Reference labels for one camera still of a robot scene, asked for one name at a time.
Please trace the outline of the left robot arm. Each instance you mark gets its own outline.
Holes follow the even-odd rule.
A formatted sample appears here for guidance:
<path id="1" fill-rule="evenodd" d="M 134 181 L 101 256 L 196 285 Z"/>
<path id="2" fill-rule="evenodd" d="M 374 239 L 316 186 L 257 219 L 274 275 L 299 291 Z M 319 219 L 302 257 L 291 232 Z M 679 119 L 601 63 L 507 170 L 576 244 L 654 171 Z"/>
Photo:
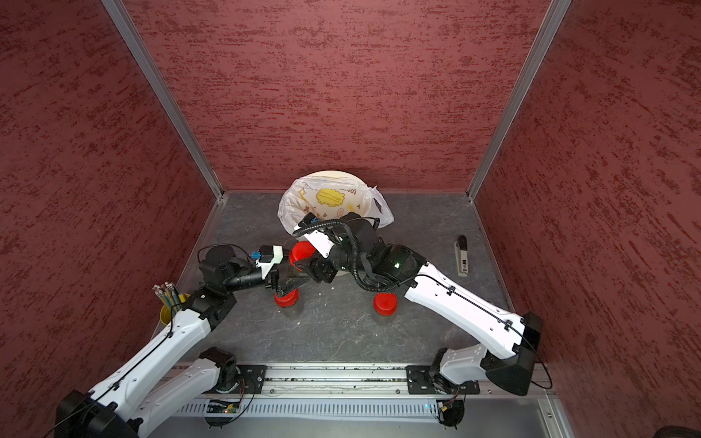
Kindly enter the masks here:
<path id="1" fill-rule="evenodd" d="M 89 392 L 73 391 L 57 407 L 53 437 L 147 437 L 203 392 L 241 392 L 235 356 L 210 348 L 167 383 L 162 378 L 211 334 L 233 309 L 235 292 L 269 286 L 282 293 L 279 266 L 290 262 L 283 246 L 261 246 L 237 255 L 240 246 L 206 248 L 199 259 L 204 283 L 171 306 L 171 320 L 148 344 Z"/>

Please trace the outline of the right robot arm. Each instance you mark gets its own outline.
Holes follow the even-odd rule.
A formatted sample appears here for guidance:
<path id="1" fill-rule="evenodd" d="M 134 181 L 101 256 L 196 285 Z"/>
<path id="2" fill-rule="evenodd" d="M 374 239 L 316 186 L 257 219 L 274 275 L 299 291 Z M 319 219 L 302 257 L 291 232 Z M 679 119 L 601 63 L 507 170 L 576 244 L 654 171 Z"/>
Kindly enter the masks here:
<path id="1" fill-rule="evenodd" d="M 476 339 L 473 347 L 436 354 L 428 372 L 436 390 L 454 393 L 472 381 L 489 381 L 512 395 L 527 395 L 540 359 L 542 319 L 478 297 L 411 248 L 385 243 L 378 226 L 378 220 L 357 214 L 326 221 L 308 214 L 293 235 L 314 247 L 324 273 L 345 271 L 359 288 L 375 294 L 401 291 Z"/>

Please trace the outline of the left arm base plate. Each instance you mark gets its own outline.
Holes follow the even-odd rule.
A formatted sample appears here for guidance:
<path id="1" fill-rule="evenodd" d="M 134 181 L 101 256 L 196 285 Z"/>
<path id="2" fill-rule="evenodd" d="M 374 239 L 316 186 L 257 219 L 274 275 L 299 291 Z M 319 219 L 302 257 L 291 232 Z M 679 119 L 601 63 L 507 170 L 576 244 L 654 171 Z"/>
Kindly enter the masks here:
<path id="1" fill-rule="evenodd" d="M 266 365 L 227 365 L 222 368 L 213 391 L 220 394 L 260 394 L 267 371 Z"/>

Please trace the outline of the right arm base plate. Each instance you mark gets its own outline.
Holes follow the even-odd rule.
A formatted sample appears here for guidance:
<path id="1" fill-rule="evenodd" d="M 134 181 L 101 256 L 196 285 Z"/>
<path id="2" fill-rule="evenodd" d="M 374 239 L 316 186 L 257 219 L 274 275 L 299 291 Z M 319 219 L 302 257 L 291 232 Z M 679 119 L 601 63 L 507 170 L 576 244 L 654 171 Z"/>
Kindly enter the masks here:
<path id="1" fill-rule="evenodd" d="M 408 365 L 405 367 L 408 392 L 412 395 L 478 395 L 477 381 L 465 381 L 460 385 L 451 383 L 428 365 Z"/>

